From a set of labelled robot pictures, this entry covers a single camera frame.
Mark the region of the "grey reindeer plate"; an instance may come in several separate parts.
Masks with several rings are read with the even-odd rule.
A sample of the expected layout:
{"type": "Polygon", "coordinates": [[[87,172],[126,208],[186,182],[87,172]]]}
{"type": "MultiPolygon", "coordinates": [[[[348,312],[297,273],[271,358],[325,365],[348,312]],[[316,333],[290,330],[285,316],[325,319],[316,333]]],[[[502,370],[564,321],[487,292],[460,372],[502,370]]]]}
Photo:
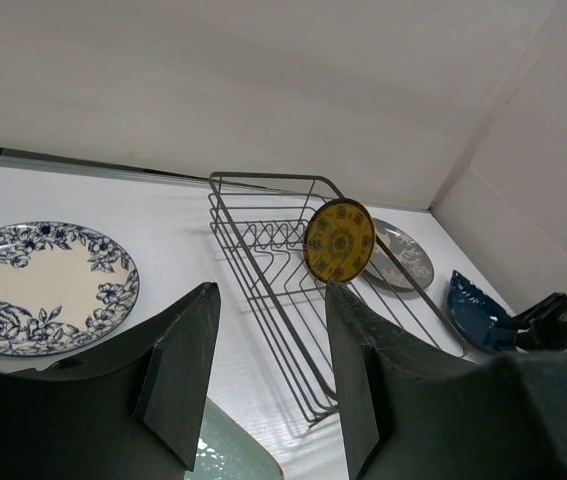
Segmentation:
{"type": "MultiPolygon", "coordinates": [[[[398,227],[378,218],[374,218],[373,221],[377,237],[410,277],[420,288],[429,287],[434,280],[434,266],[422,246],[398,227]]],[[[372,259],[365,273],[396,290],[414,291],[412,283],[378,245],[375,245],[372,259]]]]}

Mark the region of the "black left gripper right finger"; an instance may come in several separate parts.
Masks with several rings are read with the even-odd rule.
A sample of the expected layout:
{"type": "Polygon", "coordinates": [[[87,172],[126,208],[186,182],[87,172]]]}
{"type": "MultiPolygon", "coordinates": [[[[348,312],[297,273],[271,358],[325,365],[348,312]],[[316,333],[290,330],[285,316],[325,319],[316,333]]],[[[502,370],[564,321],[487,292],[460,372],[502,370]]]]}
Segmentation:
{"type": "Polygon", "coordinates": [[[475,364],[389,322],[347,286],[326,320],[353,479],[567,479],[567,353],[475,364]]]}

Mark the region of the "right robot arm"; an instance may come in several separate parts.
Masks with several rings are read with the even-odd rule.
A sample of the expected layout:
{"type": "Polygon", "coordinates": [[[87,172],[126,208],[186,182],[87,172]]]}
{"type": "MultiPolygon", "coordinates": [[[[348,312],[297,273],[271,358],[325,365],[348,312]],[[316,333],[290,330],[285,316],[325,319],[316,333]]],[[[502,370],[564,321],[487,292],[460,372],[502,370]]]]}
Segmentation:
{"type": "Polygon", "coordinates": [[[514,344],[524,351],[564,351],[567,295],[553,293],[514,317],[498,320],[496,327],[514,332],[514,344]]]}

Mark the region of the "dark blue leaf dish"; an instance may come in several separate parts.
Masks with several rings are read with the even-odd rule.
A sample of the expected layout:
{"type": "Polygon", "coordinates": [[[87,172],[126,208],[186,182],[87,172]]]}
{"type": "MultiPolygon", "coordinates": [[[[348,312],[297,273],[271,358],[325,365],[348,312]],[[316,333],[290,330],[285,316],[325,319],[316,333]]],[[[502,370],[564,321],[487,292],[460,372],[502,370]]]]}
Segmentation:
{"type": "Polygon", "coordinates": [[[454,328],[475,349],[490,355],[516,351],[517,331],[499,326],[509,313],[458,270],[453,270],[446,305],[454,328]]]}

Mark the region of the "yellow patterned round plate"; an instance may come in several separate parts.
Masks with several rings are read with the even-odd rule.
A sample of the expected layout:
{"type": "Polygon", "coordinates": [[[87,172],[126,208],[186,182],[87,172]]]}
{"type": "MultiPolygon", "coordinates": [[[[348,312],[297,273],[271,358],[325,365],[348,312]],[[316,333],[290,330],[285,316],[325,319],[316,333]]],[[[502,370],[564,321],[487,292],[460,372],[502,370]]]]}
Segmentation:
{"type": "Polygon", "coordinates": [[[322,283],[347,283],[369,264],[376,242],[373,219],[359,202],[339,198],[312,216],[303,239],[304,261],[322,283]]]}

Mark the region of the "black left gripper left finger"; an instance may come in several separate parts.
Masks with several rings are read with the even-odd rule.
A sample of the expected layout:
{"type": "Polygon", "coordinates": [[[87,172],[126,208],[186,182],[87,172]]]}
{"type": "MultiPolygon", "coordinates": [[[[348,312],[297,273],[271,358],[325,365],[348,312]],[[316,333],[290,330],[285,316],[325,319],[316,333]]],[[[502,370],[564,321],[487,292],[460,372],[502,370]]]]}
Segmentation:
{"type": "Polygon", "coordinates": [[[203,283],[49,368],[0,373],[0,479],[180,479],[194,468],[220,320],[203,283]]]}

